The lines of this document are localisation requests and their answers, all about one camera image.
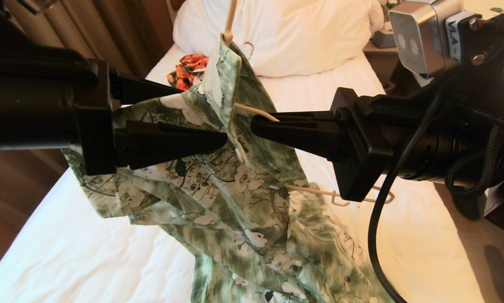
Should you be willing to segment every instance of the mattress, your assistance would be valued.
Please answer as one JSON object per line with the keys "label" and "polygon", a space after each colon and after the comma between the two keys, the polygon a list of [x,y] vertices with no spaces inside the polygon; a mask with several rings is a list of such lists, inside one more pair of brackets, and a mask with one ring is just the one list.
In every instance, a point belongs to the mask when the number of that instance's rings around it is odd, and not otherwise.
{"label": "mattress", "polygon": [[[167,84],[166,75],[183,55],[173,46],[148,79]],[[339,86],[359,95],[383,92],[363,54],[324,73],[261,80],[279,111],[326,110]],[[298,157],[308,180],[324,190],[337,188],[329,162],[300,150]],[[397,180],[392,191],[396,199],[384,208],[377,247],[400,294],[409,302],[483,302],[432,183]],[[337,207],[325,199],[366,254],[373,203]],[[0,303],[184,303],[190,301],[193,271],[193,256],[157,226],[98,217],[69,169],[1,260]]]}

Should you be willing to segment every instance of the nightstand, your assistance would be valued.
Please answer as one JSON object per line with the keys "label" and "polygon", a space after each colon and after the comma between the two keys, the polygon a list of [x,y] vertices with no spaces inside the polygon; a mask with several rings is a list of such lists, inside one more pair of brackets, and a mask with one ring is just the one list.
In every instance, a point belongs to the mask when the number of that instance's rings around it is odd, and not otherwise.
{"label": "nightstand", "polygon": [[413,74],[403,67],[396,48],[378,48],[368,41],[363,52],[371,68],[383,83],[387,94],[406,96],[420,87]]}

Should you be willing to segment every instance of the white hanger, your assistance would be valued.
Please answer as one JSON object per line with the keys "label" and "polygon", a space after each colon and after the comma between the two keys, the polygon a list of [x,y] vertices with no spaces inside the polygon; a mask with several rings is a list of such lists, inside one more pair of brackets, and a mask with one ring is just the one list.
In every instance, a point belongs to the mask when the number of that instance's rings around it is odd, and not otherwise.
{"label": "white hanger", "polygon": [[229,4],[228,18],[225,21],[225,28],[223,33],[224,43],[229,46],[233,40],[233,32],[231,26],[233,25],[233,18],[235,17],[235,10],[237,9],[237,0],[231,0]]}

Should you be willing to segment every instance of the fabric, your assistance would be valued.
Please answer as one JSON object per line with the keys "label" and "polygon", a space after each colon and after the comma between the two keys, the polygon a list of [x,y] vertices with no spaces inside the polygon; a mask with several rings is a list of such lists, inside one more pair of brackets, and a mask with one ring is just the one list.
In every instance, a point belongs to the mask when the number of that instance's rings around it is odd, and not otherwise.
{"label": "fabric", "polygon": [[227,145],[94,177],[67,150],[92,205],[103,217],[159,225],[193,253],[192,302],[389,302],[323,198],[286,190],[286,183],[313,186],[294,150],[254,136],[253,114],[233,112],[234,102],[275,110],[244,55],[220,43],[211,62],[202,84],[118,109],[114,126],[142,120],[223,130]]}
{"label": "fabric", "polygon": [[203,76],[203,72],[193,72],[205,69],[208,62],[209,57],[202,54],[187,54],[179,60],[180,64],[175,66],[175,70],[166,75],[166,79],[173,88],[188,90],[194,84],[194,79],[198,81]]}
{"label": "fabric", "polygon": [[[186,1],[175,20],[175,43],[187,53],[210,56],[225,28],[229,2]],[[383,26],[377,10],[377,0],[241,0],[233,41],[241,49],[252,44],[249,61],[257,75],[320,73],[362,51],[371,33]]]}
{"label": "fabric", "polygon": [[13,239],[0,303],[190,303],[194,256],[159,226],[101,218],[71,169]]}

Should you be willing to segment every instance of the curtain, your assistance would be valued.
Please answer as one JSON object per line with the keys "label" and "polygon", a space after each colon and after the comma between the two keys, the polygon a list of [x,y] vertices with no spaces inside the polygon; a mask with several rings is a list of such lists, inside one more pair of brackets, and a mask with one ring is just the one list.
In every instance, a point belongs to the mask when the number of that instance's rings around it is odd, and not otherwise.
{"label": "curtain", "polygon": [[[164,0],[62,0],[36,16],[17,0],[5,5],[31,41],[108,61],[121,73],[146,76],[173,44]],[[18,232],[67,167],[59,150],[0,153],[0,232]],[[13,238],[0,240],[0,258]]]}

